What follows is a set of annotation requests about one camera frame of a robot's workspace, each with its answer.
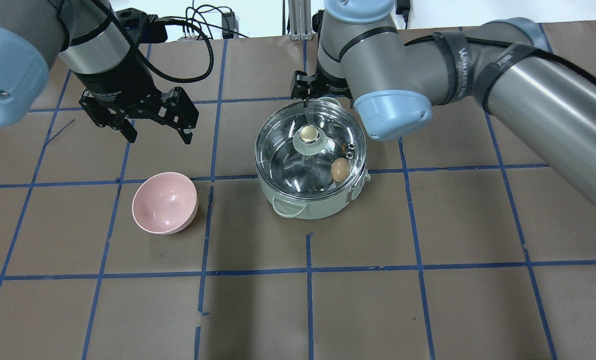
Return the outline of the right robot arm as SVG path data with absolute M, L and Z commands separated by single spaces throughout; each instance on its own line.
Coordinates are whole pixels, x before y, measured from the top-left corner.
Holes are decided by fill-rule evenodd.
M 296 71 L 291 98 L 342 95 L 375 141 L 424 127 L 433 106 L 467 97 L 498 118 L 596 207 L 596 77 L 548 50 L 522 17 L 404 43 L 394 0 L 326 0 L 316 71 Z

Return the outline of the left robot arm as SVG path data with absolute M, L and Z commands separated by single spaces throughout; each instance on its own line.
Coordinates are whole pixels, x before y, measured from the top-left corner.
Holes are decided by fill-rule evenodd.
M 140 51 L 141 44 L 167 40 L 176 18 L 159 18 L 108 0 L 0 0 L 0 127 L 21 121 L 61 59 L 81 81 L 79 104 L 92 122 L 130 143 L 131 120 L 147 119 L 177 131 L 190 144 L 199 111 L 180 86 L 204 80 L 163 73 Z

